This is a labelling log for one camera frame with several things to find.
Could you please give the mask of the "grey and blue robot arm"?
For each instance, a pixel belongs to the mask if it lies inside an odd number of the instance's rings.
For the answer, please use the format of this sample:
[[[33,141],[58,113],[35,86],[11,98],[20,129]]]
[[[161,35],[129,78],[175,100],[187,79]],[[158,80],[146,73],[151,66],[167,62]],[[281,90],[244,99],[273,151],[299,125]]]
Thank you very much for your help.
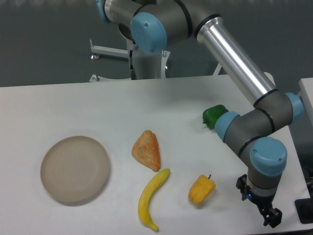
[[[191,0],[98,0],[96,6],[104,23],[126,26],[144,53],[161,52],[191,36],[208,48],[254,109],[241,116],[215,107],[203,121],[247,166],[247,174],[236,183],[242,199],[257,206],[264,225],[279,225],[282,212],[272,201],[287,164],[287,149],[270,135],[302,116],[301,99],[277,90],[209,6]]]

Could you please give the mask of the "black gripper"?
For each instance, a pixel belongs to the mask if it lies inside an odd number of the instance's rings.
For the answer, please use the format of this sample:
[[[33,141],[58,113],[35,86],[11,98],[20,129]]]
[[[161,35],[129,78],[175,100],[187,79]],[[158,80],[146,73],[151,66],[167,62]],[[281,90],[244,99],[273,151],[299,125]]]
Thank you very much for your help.
[[[248,199],[255,204],[264,218],[264,226],[275,228],[282,221],[282,212],[272,205],[275,197],[275,188],[259,188],[255,185],[247,185],[247,175],[244,174],[237,179],[236,188],[242,195],[242,201]]]

